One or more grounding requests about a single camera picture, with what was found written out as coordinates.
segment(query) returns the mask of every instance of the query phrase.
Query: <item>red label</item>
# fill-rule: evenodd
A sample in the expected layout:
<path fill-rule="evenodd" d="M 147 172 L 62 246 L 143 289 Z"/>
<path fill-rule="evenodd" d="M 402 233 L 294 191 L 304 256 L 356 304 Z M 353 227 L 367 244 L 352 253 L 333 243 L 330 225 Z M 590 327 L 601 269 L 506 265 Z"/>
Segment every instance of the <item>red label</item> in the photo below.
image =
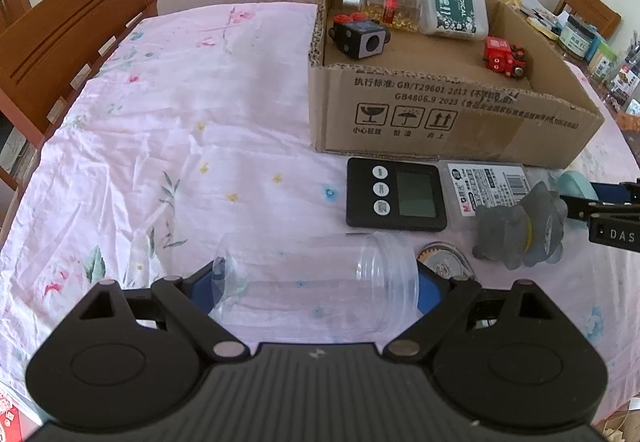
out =
<path fill-rule="evenodd" d="M 385 10 L 382 13 L 382 23 L 392 24 L 396 15 L 398 0 L 385 0 Z"/>

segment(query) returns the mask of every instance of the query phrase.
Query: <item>plastic case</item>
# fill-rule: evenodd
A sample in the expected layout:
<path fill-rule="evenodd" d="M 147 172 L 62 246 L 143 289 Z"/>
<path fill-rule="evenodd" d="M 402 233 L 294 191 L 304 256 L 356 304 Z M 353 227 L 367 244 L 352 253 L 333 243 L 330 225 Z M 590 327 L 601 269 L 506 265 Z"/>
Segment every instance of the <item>plastic case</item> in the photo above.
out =
<path fill-rule="evenodd" d="M 436 165 L 451 231 L 475 229 L 477 206 L 514 205 L 532 187 L 522 164 L 441 160 Z"/>

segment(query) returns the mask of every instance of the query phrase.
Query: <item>blue plastic part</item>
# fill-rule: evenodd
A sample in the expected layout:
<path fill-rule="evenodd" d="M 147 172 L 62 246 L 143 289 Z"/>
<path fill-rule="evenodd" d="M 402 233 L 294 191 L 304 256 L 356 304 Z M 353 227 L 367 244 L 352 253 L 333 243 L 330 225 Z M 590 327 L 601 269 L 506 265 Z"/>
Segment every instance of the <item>blue plastic part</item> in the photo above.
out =
<path fill-rule="evenodd" d="M 213 263 L 211 272 L 193 284 L 188 298 L 207 314 L 213 310 L 225 292 L 225 263 L 223 258 Z"/>
<path fill-rule="evenodd" d="M 625 204 L 631 201 L 631 193 L 620 184 L 600 184 L 592 182 L 591 185 L 598 195 L 598 200 L 607 204 Z"/>
<path fill-rule="evenodd" d="M 437 285 L 428 276 L 418 273 L 418 310 L 427 314 L 441 300 L 442 294 Z"/>
<path fill-rule="evenodd" d="M 577 171 L 565 171 L 556 181 L 556 189 L 561 195 L 598 200 L 598 194 L 587 177 Z"/>
<path fill-rule="evenodd" d="M 208 272 L 203 278 L 200 278 L 194 283 L 191 288 L 191 295 L 188 296 L 198 308 L 205 311 L 207 314 L 211 312 L 217 300 L 213 297 L 213 285 L 211 281 L 212 274 Z"/>

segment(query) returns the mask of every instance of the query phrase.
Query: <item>glass bottle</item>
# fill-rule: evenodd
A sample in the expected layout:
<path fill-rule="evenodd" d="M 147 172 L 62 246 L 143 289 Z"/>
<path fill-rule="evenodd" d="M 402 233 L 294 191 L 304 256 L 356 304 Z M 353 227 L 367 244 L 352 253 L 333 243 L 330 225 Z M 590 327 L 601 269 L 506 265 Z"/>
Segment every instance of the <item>glass bottle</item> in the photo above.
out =
<path fill-rule="evenodd" d="M 364 12 L 369 19 L 391 28 L 418 32 L 416 0 L 342 0 L 342 8 Z"/>

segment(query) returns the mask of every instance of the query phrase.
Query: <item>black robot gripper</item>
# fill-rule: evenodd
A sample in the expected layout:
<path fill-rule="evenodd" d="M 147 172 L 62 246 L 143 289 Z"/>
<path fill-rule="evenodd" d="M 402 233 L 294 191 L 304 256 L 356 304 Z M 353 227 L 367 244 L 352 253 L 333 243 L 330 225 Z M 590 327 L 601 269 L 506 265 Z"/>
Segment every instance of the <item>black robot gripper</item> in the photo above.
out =
<path fill-rule="evenodd" d="M 606 366 L 537 285 L 418 269 L 443 299 L 382 355 L 265 343 L 251 356 L 190 299 L 213 263 L 149 289 L 103 281 L 28 365 L 49 418 L 30 442 L 602 440 L 589 422 Z"/>

